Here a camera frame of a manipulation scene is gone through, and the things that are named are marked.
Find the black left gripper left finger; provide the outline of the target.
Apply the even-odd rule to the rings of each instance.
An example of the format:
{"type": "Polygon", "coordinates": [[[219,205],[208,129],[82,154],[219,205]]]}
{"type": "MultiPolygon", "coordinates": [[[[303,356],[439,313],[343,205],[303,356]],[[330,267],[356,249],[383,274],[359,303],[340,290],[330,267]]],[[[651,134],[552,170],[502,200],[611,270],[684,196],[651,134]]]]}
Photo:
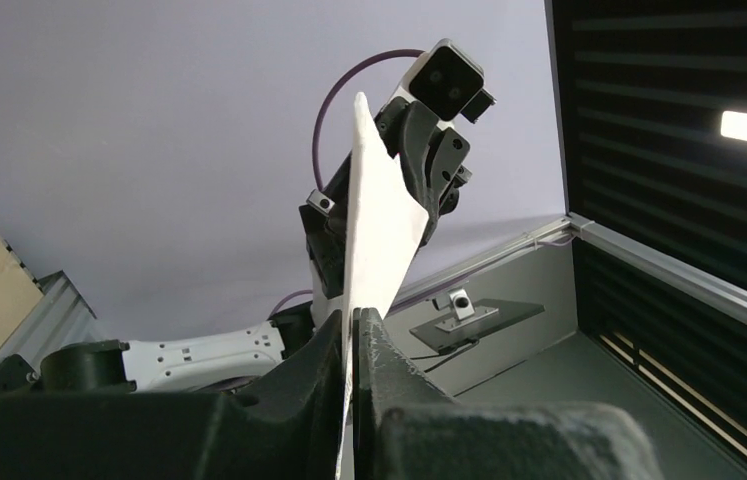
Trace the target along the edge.
{"type": "Polygon", "coordinates": [[[331,479],[341,317],[235,394],[130,393],[111,342],[52,354],[0,394],[0,479],[331,479]]]}

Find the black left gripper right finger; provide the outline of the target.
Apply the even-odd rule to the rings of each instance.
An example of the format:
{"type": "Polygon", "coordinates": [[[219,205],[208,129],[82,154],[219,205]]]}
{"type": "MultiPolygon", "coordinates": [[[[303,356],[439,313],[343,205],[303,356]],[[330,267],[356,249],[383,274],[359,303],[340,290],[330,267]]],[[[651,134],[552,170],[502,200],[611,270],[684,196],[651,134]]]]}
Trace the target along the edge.
{"type": "Polygon", "coordinates": [[[351,315],[358,479],[660,479],[655,449],[602,403],[480,406],[436,387],[374,308],[351,315]]]}

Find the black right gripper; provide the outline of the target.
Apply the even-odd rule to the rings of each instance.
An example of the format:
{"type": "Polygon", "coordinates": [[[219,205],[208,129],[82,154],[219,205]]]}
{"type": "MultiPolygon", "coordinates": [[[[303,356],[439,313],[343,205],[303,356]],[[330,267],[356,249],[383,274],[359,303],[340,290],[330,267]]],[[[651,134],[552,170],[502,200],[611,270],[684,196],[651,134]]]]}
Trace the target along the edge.
{"type": "MultiPolygon", "coordinates": [[[[373,117],[373,130],[387,153],[399,158],[408,193],[428,212],[421,246],[431,239],[439,218],[454,211],[459,190],[471,178],[464,166],[470,143],[455,128],[438,123],[427,106],[401,97],[373,117]]],[[[323,194],[333,202],[329,213],[308,204],[299,207],[316,284],[328,299],[343,293],[350,162],[346,157],[324,187],[323,194]]]]}

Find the white paper coffee filter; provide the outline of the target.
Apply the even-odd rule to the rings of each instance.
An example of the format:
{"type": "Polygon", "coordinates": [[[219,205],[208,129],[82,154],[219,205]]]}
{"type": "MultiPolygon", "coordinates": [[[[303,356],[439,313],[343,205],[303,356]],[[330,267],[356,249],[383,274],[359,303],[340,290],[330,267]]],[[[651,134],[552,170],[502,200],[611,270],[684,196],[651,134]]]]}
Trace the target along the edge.
{"type": "Polygon", "coordinates": [[[407,191],[399,160],[373,130],[367,97],[354,99],[341,335],[344,393],[334,477],[341,477],[353,380],[353,312],[389,312],[416,255],[429,215],[407,191]]]}

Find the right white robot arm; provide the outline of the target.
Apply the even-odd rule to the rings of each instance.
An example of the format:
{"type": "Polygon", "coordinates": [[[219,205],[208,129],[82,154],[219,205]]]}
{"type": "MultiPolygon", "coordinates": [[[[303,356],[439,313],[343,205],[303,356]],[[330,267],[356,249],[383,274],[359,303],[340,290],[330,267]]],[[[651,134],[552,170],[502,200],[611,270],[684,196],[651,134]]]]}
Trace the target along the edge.
{"type": "Polygon", "coordinates": [[[469,142],[419,100],[392,98],[371,113],[355,104],[354,144],[334,176],[300,209],[313,300],[277,309],[254,326],[174,341],[75,343],[47,355],[48,391],[196,391],[261,377],[304,347],[328,321],[351,358],[352,314],[387,314],[410,264],[439,219],[458,204],[469,142]]]}

